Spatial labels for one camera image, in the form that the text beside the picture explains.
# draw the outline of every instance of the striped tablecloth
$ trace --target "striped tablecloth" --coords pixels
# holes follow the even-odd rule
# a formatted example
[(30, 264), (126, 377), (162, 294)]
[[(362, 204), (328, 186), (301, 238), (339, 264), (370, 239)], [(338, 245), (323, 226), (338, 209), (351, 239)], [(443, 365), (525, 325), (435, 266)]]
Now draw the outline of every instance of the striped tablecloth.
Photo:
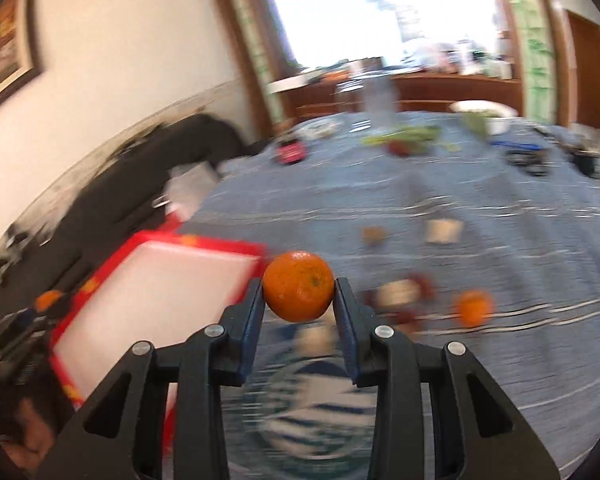
[[(438, 124), (461, 151), (436, 146), (428, 156), (397, 158), (363, 146), (363, 134), (337, 134), (309, 144), (301, 163), (280, 166), (270, 147), (227, 176), (182, 230), (263, 242), (272, 254), (314, 251), (354, 291), (407, 270), (430, 274), (438, 297), (424, 311), (420, 341), (464, 342), (565, 478), (600, 437), (600, 180), (581, 175), (555, 148), (550, 174), (529, 176), (453, 115), (404, 119)], [(522, 124), (504, 137), (545, 143)], [(424, 241), (427, 221), (439, 218), (464, 222), (459, 243)], [(366, 226), (382, 226), (386, 243), (367, 248)], [(469, 288), (491, 291), (497, 303), (480, 330), (460, 328), (450, 310)], [(302, 361), (296, 330), (267, 316), (250, 383), (225, 392), (232, 474), (366, 478), (374, 394), (347, 385), (337, 354)]]

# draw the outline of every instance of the picture frame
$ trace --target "picture frame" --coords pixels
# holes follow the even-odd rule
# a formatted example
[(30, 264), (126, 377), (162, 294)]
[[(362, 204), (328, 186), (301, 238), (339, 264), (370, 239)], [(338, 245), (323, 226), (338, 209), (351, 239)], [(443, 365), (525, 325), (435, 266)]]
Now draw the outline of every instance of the picture frame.
[(0, 104), (40, 73), (34, 0), (0, 2)]

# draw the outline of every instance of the tangerine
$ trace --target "tangerine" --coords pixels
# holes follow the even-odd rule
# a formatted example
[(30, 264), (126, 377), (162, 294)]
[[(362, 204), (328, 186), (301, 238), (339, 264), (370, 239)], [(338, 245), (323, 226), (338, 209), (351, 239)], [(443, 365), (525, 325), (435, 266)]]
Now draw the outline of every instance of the tangerine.
[(280, 254), (262, 277), (264, 299), (279, 317), (304, 323), (325, 313), (333, 298), (334, 279), (317, 254), (292, 251)]
[(462, 324), (467, 328), (476, 328), (484, 324), (493, 312), (493, 300), (484, 290), (468, 290), (458, 297), (456, 308)]
[(44, 312), (64, 296), (59, 290), (48, 290), (36, 298), (35, 307), (37, 312)]

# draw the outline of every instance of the bowl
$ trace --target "bowl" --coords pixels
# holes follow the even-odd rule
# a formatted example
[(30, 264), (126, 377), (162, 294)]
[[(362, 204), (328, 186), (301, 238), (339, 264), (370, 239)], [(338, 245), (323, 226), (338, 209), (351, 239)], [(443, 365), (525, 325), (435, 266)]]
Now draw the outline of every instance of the bowl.
[(464, 124), (472, 132), (485, 137), (506, 133), (511, 120), (518, 117), (513, 108), (492, 101), (458, 101), (449, 105), (449, 109), (462, 114)]

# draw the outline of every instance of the door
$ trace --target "door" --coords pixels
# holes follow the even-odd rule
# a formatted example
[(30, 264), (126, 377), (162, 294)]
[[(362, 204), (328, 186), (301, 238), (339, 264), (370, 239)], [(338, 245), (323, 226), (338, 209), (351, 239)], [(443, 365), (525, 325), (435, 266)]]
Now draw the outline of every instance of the door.
[(576, 122), (600, 130), (600, 26), (569, 10), (567, 15), (578, 75)]

